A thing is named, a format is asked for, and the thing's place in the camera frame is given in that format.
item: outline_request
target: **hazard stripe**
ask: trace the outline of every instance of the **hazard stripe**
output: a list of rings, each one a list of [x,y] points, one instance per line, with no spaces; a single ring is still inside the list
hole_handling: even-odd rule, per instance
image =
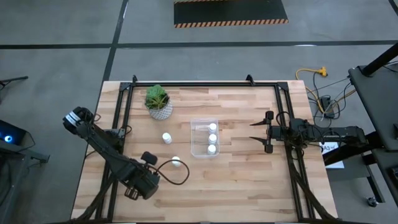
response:
[[[175,1],[174,4],[187,3],[187,2],[201,2],[201,1],[230,1],[230,0],[185,0],[185,1]]]
[[[250,21],[218,21],[218,22],[193,22],[174,24],[174,28],[192,28],[192,27],[216,27],[216,26],[245,26],[245,25],[271,25],[271,24],[287,24],[288,19],[263,19]]]

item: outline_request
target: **blue light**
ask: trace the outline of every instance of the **blue light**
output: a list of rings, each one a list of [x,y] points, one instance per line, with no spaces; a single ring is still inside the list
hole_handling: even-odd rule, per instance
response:
[[[11,136],[6,136],[4,137],[5,142],[10,143],[12,141],[12,137]]]

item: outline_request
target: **transparent bin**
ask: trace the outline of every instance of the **transparent bin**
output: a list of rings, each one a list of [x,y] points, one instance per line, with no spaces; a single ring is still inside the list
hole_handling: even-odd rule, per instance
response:
[[[216,133],[217,142],[216,152],[209,154],[207,148],[209,146],[209,125],[215,123],[217,125]],[[196,158],[212,158],[220,153],[220,138],[218,134],[218,120],[215,118],[196,118],[191,120],[191,153]]]

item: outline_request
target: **yellow cable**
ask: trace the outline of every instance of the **yellow cable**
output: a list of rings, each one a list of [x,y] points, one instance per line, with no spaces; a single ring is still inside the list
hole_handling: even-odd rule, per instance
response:
[[[301,72],[301,71],[315,72],[315,73],[321,74],[323,77],[326,76],[326,68],[325,68],[325,67],[322,67],[322,69],[319,69],[319,70],[309,69],[309,68],[300,68],[300,69],[298,69],[298,70],[296,71],[296,79],[297,79],[297,80],[300,80],[300,79],[299,79],[299,72]],[[324,112],[324,110],[323,110],[323,108],[322,108],[322,106],[321,106],[320,99],[316,96],[316,94],[314,94],[313,90],[310,90],[307,86],[305,87],[305,89],[308,90],[308,91],[313,95],[313,97],[315,98],[315,101],[317,102],[318,109],[321,111],[321,113],[325,114],[325,112]],[[351,90],[350,92],[348,92],[347,94],[345,94],[344,96],[342,96],[340,99],[338,99],[338,100],[336,101],[336,103],[333,104],[333,106],[328,110],[328,112],[333,112],[333,108],[334,108],[335,106],[337,106],[337,104],[338,104],[341,100],[343,100],[344,98],[347,98],[347,97],[351,96],[351,95],[354,94],[355,92],[356,92],[356,90]]]
[[[296,71],[296,79],[297,79],[297,80],[300,80],[300,78],[299,78],[299,72],[301,72],[301,71],[308,71],[308,72],[320,73],[319,70],[309,69],[309,68],[300,68],[300,69],[298,69],[298,70]],[[312,90],[310,90],[307,86],[305,87],[305,89],[307,89],[307,90],[313,95],[313,97],[315,97],[315,100],[316,100],[317,103],[318,103],[318,108],[319,108],[319,110],[320,110],[322,113],[325,113],[324,110],[323,110],[323,108],[322,108],[322,106],[321,106],[321,103],[319,102],[318,97],[316,96],[316,94],[314,94],[314,92],[313,92]]]

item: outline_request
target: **small white cylinder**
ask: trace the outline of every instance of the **small white cylinder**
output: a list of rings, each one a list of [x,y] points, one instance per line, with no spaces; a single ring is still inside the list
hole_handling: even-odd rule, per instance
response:
[[[210,144],[216,144],[216,142],[217,142],[217,136],[215,134],[211,134],[209,136],[209,145]]]
[[[217,132],[217,124],[211,123],[209,125],[209,134],[216,134]]]
[[[178,156],[174,156],[172,159],[180,160],[180,158],[179,158]],[[179,167],[179,166],[181,165],[181,162],[172,161],[172,164],[173,164],[175,167]]]
[[[209,147],[207,147],[207,153],[210,155],[213,155],[216,153],[216,146],[215,145],[209,145]]]
[[[163,133],[162,138],[166,144],[170,144],[172,142],[172,136],[169,133]]]

